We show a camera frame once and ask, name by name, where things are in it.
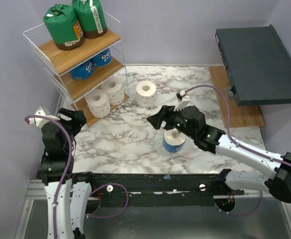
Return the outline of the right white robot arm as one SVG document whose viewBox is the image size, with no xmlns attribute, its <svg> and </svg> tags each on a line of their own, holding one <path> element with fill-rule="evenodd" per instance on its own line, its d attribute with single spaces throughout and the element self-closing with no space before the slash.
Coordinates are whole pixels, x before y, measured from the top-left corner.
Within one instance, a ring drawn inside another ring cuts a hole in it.
<svg viewBox="0 0 291 239">
<path fill-rule="evenodd" d="M 225 178 L 217 180 L 216 191 L 227 195 L 232 190 L 250 189 L 268 192 L 274 198 L 291 203 L 291 152 L 285 155 L 268 152 L 233 138 L 230 134 L 206 123 L 205 115 L 196 106 L 175 111 L 164 105 L 158 113 L 146 119 L 154 129 L 175 129 L 191 138 L 201 150 L 233 158 L 253 172 L 229 170 Z"/>
</svg>

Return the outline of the green roll orange label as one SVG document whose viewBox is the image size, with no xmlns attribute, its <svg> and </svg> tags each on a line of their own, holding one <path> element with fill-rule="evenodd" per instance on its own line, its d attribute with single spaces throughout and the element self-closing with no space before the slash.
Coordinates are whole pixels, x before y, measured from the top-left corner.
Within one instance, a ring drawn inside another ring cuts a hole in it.
<svg viewBox="0 0 291 239">
<path fill-rule="evenodd" d="M 85 36 L 72 6 L 59 3 L 50 7 L 43 21 L 58 49 L 68 51 L 84 43 Z"/>
</svg>

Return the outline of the green roll white label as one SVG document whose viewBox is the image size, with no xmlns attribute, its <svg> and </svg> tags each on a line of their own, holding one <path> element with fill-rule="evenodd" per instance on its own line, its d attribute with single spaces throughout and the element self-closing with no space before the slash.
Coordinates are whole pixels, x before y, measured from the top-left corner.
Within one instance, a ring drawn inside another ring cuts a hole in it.
<svg viewBox="0 0 291 239">
<path fill-rule="evenodd" d="M 107 32 L 108 28 L 99 0 L 73 0 L 71 5 L 86 38 L 94 39 Z"/>
</svg>

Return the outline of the white patterned roll blue dots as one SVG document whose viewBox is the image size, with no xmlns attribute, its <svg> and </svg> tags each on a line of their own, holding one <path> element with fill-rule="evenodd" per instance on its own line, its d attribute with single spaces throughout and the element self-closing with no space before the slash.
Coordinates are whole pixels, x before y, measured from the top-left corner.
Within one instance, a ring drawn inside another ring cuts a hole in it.
<svg viewBox="0 0 291 239">
<path fill-rule="evenodd" d="M 96 118 L 104 118 L 110 113 L 108 95 L 102 89 L 94 89 L 85 96 L 85 101 L 92 115 Z"/>
</svg>

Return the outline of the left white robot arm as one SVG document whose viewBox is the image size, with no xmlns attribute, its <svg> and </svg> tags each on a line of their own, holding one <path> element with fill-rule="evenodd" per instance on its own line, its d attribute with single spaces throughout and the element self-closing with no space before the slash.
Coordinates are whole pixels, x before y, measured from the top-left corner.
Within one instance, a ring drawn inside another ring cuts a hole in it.
<svg viewBox="0 0 291 239">
<path fill-rule="evenodd" d="M 83 239 L 88 197 L 96 193 L 97 185 L 91 173 L 73 175 L 72 143 L 87 120 L 82 110 L 60 108 L 58 112 L 68 119 L 53 116 L 43 107 L 36 110 L 34 119 L 45 146 L 39 172 L 48 205 L 47 237 Z"/>
</svg>

